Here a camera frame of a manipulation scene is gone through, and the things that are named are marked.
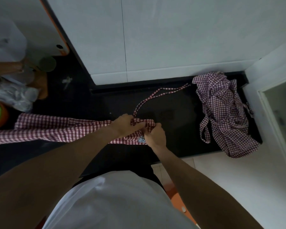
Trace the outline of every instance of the person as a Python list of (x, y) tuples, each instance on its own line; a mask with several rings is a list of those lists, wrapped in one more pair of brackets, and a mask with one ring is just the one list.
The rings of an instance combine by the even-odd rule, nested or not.
[(112, 171), (72, 188), (111, 140), (142, 130), (192, 217), (202, 229), (262, 228), (224, 189), (166, 147), (160, 123), (147, 132), (124, 114), (110, 125), (14, 167), (0, 176), (0, 228), (197, 228), (163, 188), (131, 171)]

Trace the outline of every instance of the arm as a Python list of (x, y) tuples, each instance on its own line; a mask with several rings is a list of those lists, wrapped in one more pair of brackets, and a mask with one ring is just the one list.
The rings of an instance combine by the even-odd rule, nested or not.
[(146, 143), (162, 162), (183, 203), (201, 228), (262, 229), (228, 192), (166, 148), (161, 124), (151, 133), (146, 129), (143, 132)]
[(28, 160), (0, 176), (0, 228), (33, 229), (110, 141), (145, 126), (120, 116), (109, 126)]

